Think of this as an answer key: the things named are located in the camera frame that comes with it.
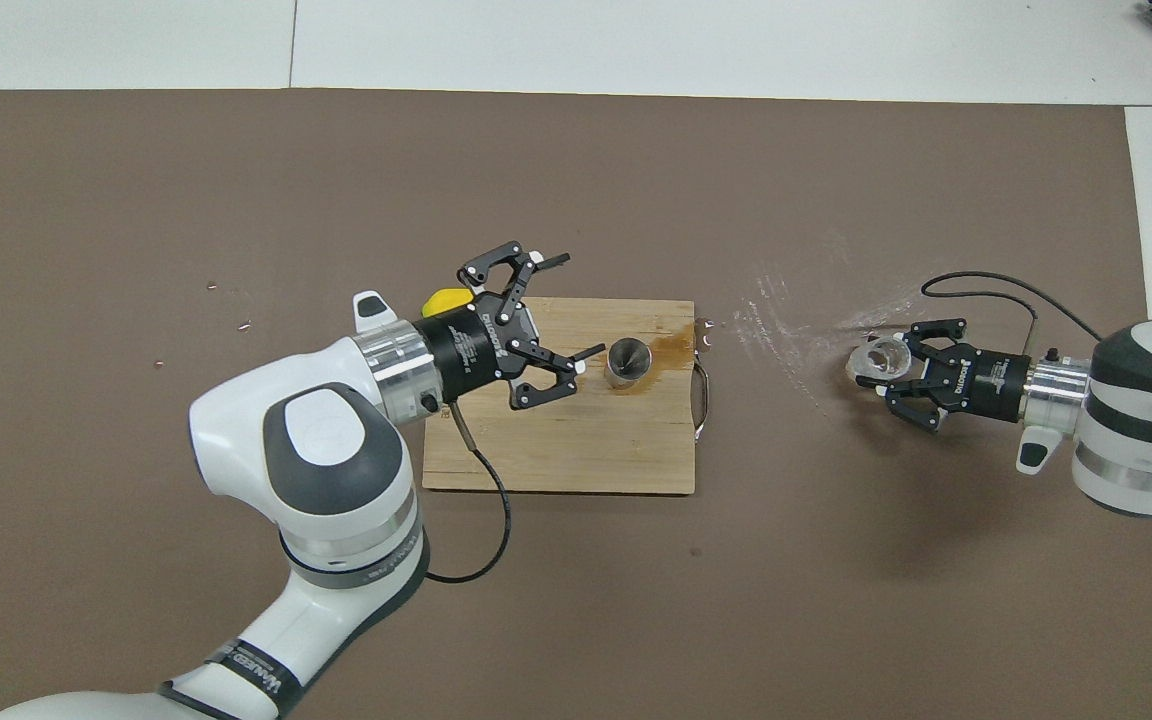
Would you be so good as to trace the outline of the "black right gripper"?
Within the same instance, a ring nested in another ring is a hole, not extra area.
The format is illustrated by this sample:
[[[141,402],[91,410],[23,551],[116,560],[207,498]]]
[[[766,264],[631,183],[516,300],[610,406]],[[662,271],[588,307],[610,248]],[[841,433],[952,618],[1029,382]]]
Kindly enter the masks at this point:
[[[911,325],[905,346],[915,359],[935,363],[935,401],[927,388],[884,386],[882,406],[893,416],[927,433],[937,433],[948,414],[1020,420],[1029,357],[957,344],[965,332],[964,318]]]

